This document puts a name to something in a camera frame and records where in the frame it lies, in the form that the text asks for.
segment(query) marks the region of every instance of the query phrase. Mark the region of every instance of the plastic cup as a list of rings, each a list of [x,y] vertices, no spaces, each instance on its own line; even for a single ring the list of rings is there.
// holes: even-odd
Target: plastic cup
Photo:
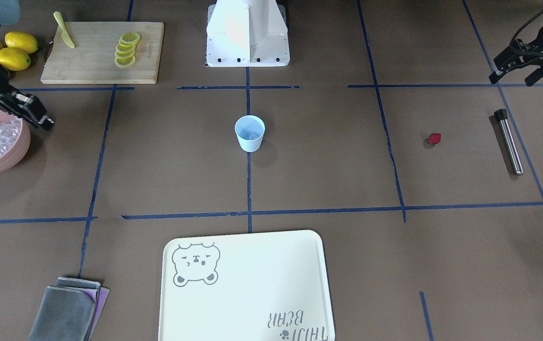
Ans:
[[[245,152],[254,152],[263,142],[263,134],[265,133],[265,123],[263,120],[254,116],[247,115],[240,117],[235,122],[235,134],[240,147]]]

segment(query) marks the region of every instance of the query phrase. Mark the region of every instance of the gray cloth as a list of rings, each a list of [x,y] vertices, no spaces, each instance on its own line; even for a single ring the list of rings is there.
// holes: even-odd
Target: gray cloth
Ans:
[[[94,300],[81,290],[47,287],[29,341],[84,341],[94,308]]]

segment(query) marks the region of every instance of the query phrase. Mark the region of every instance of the stack of lemon slices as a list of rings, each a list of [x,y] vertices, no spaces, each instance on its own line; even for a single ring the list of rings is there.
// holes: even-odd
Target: stack of lemon slices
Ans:
[[[137,44],[141,35],[137,32],[126,32],[122,34],[116,45],[116,66],[129,67],[137,61]]]

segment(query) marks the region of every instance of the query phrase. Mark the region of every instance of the bear face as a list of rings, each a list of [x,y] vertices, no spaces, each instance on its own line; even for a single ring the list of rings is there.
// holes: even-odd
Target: bear face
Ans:
[[[220,251],[214,244],[190,244],[186,248],[181,245],[172,253],[172,263],[177,271],[174,284],[183,287],[189,281],[203,280],[211,285],[217,281],[217,261]]]

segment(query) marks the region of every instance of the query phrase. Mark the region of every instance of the white plastic mount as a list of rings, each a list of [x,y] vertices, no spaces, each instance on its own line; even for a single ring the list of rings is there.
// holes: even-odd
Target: white plastic mount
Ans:
[[[206,65],[288,65],[285,13],[276,0],[217,0],[208,7]]]

